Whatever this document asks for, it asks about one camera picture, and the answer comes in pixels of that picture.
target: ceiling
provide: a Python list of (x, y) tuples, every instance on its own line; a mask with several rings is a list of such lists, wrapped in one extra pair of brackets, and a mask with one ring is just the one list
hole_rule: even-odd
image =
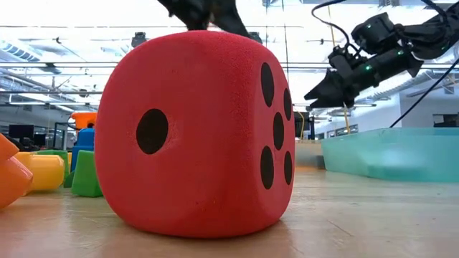
[[(435, 15), (434, 11), (425, 10), (419, 4), (421, 1), (417, 6), (384, 8), (350, 2), (353, 4), (335, 5), (329, 11), (322, 9), (316, 14), (348, 33), (365, 19), (384, 11), (394, 23), (403, 24), (422, 23)], [(165, 8), (154, 0), (16, 0), (6, 1), (1, 7), (4, 11), (0, 16), (0, 49), (10, 44), (29, 52), (40, 62), (118, 62), (132, 50), (131, 38), (136, 32), (145, 32), (147, 38), (152, 39), (186, 30), (177, 18), (169, 18)], [(289, 63), (326, 62), (333, 44), (344, 40), (339, 32), (332, 33), (328, 26), (310, 15), (312, 4), (285, 0), (284, 8), (281, 1), (266, 8), (261, 0), (239, 0), (237, 7), (249, 31), (259, 32), (262, 38), (267, 35), (265, 46), (280, 62), (287, 59)], [(24, 62), (24, 59), (0, 50), (0, 62)], [(52, 89), (102, 91), (112, 70), (59, 68), (58, 75), (35, 68), (9, 71)], [(293, 102), (305, 103), (303, 96), (322, 80), (324, 72), (289, 70)], [(100, 95), (91, 95), (90, 100), (79, 95), (51, 97), (76, 102), (100, 99)], [(31, 99), (22, 96), (20, 100)]]

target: wall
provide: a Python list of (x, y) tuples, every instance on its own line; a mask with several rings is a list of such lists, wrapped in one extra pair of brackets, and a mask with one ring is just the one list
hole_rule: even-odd
[[(391, 100), (378, 101), (376, 107), (358, 107), (349, 118), (349, 125), (359, 125), (359, 132), (389, 127), (400, 115), (400, 98), (394, 95)], [(332, 122), (316, 124), (316, 134), (346, 127), (342, 117), (333, 118)]]
[[(404, 113), (419, 97), (402, 97), (400, 105)], [(403, 120), (402, 127), (433, 127), (433, 115), (453, 115), (459, 113), (459, 97), (426, 97)]]
[(32, 106), (32, 111), (23, 107), (0, 107), (0, 125), (33, 124), (54, 128), (56, 122), (67, 122), (70, 114), (60, 110), (45, 110), (40, 106)]

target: wooden floor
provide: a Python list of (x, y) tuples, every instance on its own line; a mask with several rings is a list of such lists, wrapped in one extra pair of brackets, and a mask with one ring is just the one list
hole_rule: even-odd
[(105, 200), (69, 193), (19, 199), (0, 211), (0, 257), (459, 257), (459, 185), (390, 183), (297, 170), (275, 226), (227, 240), (147, 234)]

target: computer monitor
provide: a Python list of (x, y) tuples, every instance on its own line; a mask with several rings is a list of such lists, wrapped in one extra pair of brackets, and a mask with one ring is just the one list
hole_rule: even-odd
[(9, 125), (8, 136), (11, 138), (29, 138), (34, 139), (33, 125)]
[(42, 147), (46, 145), (46, 134), (37, 133), (34, 135), (34, 144), (36, 146)]

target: translucent plastic container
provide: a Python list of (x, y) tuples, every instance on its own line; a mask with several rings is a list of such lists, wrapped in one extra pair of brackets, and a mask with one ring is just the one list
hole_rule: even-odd
[(328, 171), (391, 181), (459, 182), (459, 128), (390, 128), (322, 140)]

